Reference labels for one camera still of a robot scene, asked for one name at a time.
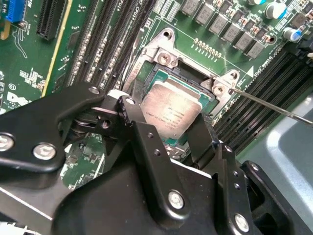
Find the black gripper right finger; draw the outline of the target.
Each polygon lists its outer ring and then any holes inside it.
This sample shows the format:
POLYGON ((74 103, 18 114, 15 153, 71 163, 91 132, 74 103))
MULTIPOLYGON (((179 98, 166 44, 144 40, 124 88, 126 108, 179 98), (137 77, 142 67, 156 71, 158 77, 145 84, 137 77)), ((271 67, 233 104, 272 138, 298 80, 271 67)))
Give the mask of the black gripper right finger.
POLYGON ((264 180, 240 164, 235 152, 219 141, 213 126, 198 114, 187 140, 192 167, 215 181, 214 223, 220 235, 290 235, 291 221, 279 197, 264 180))

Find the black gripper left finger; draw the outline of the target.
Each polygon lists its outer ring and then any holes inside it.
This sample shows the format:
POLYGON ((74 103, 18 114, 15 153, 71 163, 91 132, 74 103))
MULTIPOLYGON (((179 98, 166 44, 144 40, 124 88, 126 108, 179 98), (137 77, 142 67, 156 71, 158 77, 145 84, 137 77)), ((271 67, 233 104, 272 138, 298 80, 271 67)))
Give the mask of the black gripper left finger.
POLYGON ((128 95, 114 99, 88 82, 1 115, 1 183, 51 187, 65 164, 65 146, 86 133, 130 145, 156 222, 187 220, 189 199, 156 128, 146 122, 138 102, 128 95))

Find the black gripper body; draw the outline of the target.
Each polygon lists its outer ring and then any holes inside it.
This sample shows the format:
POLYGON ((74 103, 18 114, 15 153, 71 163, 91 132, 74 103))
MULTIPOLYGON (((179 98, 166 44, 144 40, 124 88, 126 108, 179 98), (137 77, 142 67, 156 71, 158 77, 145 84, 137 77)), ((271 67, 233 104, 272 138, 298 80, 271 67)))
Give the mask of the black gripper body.
POLYGON ((55 235, 227 235, 229 222, 216 179, 178 164, 174 168, 191 203, 178 229, 151 217, 134 159, 117 165, 70 193, 52 223, 55 235))

